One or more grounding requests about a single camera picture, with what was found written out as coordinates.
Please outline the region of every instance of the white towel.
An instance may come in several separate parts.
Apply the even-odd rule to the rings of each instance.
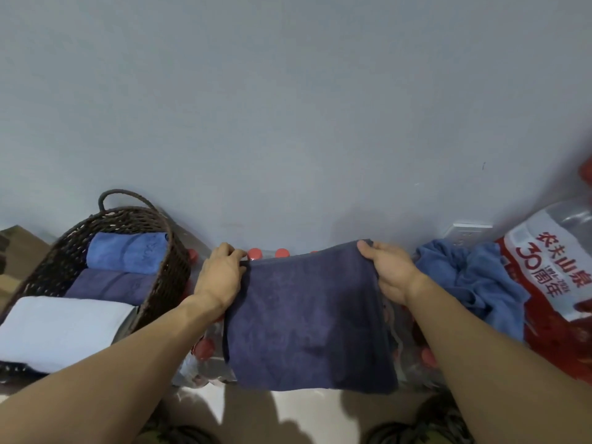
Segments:
[[[0,361],[52,373],[102,351],[136,307],[95,299],[26,296],[0,326]]]

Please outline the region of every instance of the towel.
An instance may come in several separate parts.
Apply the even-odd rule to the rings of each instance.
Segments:
[[[247,271],[223,339],[239,385],[396,389],[377,275],[356,242],[241,265]]]
[[[0,326],[0,361],[59,371],[110,346],[136,311],[121,302],[26,296]]]
[[[501,262],[496,243],[472,250],[433,240],[417,248],[417,268],[463,306],[496,330],[522,341],[528,291],[514,282]]]
[[[83,270],[64,298],[98,299],[141,306],[150,294],[156,276],[119,271]]]
[[[168,248],[167,234],[97,233],[86,254],[88,268],[156,274]]]

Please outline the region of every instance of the blue cloth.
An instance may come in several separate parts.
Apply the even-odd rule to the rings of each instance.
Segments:
[[[496,243],[472,250],[433,240],[417,248],[417,268],[448,291],[463,306],[496,330],[522,341],[524,303],[530,295],[514,282],[501,262]]]
[[[97,299],[141,306],[156,280],[155,275],[86,268],[64,294],[64,298]]]
[[[167,234],[112,234],[98,232],[86,253],[88,268],[156,274],[168,248]]]
[[[374,265],[356,243],[241,262],[224,357],[239,385],[390,393],[397,387]]]

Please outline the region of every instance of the floor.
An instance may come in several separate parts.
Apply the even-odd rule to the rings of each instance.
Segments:
[[[200,426],[231,444],[358,444],[387,421],[410,423],[428,394],[368,396],[302,389],[285,393],[207,385],[172,390],[166,404],[177,425]]]

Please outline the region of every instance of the white wall socket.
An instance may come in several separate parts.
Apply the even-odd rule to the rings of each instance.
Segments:
[[[444,234],[444,238],[454,246],[471,247],[482,241],[483,235],[492,229],[492,224],[454,223]]]

